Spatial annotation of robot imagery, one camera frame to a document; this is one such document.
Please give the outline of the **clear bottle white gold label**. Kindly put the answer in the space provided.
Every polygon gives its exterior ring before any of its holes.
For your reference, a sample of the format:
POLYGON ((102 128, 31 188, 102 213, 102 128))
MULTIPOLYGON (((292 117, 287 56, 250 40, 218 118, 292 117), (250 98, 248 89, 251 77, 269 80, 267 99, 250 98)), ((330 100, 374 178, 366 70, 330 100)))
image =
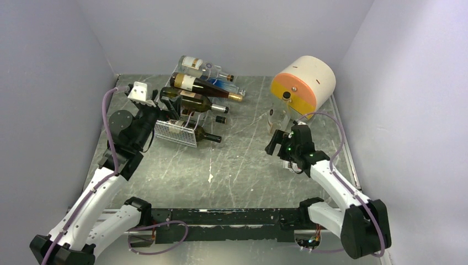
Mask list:
POLYGON ((267 118, 267 128, 270 134, 273 135, 276 130, 284 131, 287 128, 291 118, 290 102, 290 92, 284 92, 280 101, 275 102, 270 108, 267 118))

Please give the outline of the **brown bottle gold foil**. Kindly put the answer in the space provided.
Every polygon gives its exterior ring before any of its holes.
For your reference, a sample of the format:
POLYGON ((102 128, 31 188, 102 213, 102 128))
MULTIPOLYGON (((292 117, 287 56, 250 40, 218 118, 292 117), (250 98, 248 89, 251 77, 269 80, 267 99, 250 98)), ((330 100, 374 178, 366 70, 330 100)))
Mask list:
POLYGON ((169 79, 169 84, 172 87, 202 94, 207 97, 226 98, 237 102, 243 101, 243 96, 240 94, 226 91, 208 81, 185 73, 173 73, 169 79))

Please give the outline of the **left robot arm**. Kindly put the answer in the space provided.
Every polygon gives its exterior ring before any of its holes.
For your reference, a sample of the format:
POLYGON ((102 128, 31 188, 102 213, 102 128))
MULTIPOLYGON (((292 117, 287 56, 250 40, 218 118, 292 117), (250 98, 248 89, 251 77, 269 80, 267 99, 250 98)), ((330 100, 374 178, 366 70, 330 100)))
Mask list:
POLYGON ((127 231, 156 227, 149 202, 132 197, 97 224, 104 208, 128 182, 143 159, 143 147, 160 117, 153 99, 133 99, 137 116, 103 113, 108 148, 94 175, 65 217, 47 234, 36 235, 30 249, 39 264, 94 264, 127 231))

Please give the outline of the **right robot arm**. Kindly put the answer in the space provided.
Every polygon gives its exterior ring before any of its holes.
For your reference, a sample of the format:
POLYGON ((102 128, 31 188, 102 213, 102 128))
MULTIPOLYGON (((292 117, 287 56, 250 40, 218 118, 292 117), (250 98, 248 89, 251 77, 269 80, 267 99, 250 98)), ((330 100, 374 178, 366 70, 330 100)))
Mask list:
POLYGON ((371 200, 353 187, 333 168, 331 158, 315 149, 311 130, 294 125, 291 132, 276 130, 265 151, 272 155, 276 146, 278 157, 297 165, 300 172, 317 182, 335 201, 337 208, 320 199, 307 202, 298 213, 299 224, 306 229, 323 226, 340 238, 346 254, 358 259, 382 254, 391 246, 387 207, 380 199, 371 200))

